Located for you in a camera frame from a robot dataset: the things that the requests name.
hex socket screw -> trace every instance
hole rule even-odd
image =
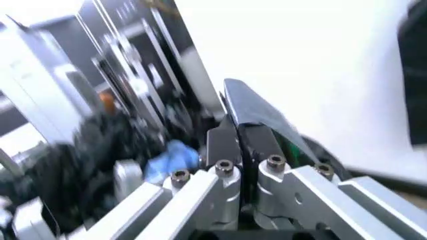
[[[316,172],[318,172],[320,175],[322,175],[329,181],[331,181],[332,178],[334,177],[334,169],[329,164],[316,163],[314,165],[314,170],[316,170]]]
[[[285,170],[286,159],[283,156],[272,154],[267,158],[267,168],[280,173]]]
[[[234,163],[227,159],[222,159],[215,164],[215,173],[218,177],[227,178],[233,175]]]
[[[187,169],[174,171],[170,175],[170,180],[172,182],[172,186],[180,189],[190,180],[190,172]]]

mounting hole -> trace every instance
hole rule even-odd
[[[303,204],[303,198],[301,197],[301,195],[298,192],[295,193],[295,202],[297,204]]]
[[[229,167],[229,166],[230,166],[230,163],[229,163],[228,161],[222,161],[222,162],[220,162],[220,163],[219,163],[219,165],[220,165],[221,167],[226,168],[226,167]]]
[[[327,165],[319,165],[319,169],[322,171],[329,171],[329,166]]]
[[[279,156],[273,156],[271,158],[271,160],[273,160],[273,162],[281,162],[282,161],[282,159]]]
[[[185,171],[176,171],[176,172],[175,172],[175,176],[176,176],[176,177],[183,177],[185,174],[186,174],[186,172],[185,172]]]

white surface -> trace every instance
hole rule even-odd
[[[39,131],[31,123],[26,123],[0,137],[0,148],[13,157],[34,148],[39,142],[46,142]]]
[[[7,14],[25,26],[43,24],[73,16],[83,0],[2,0],[0,14]]]
[[[408,0],[176,0],[218,91],[245,81],[348,168],[427,185],[397,28]]]
[[[34,34],[8,30],[0,43],[0,90],[49,143],[71,143],[82,116],[51,73],[68,58]]]

orange object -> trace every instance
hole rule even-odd
[[[116,105],[114,104],[114,97],[109,93],[100,93],[99,98],[104,104],[105,111],[109,114],[116,112]]]

blue cloth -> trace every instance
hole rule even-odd
[[[144,169],[144,180],[161,185],[171,173],[197,167],[199,154],[179,140],[167,143],[166,152],[150,159]]]

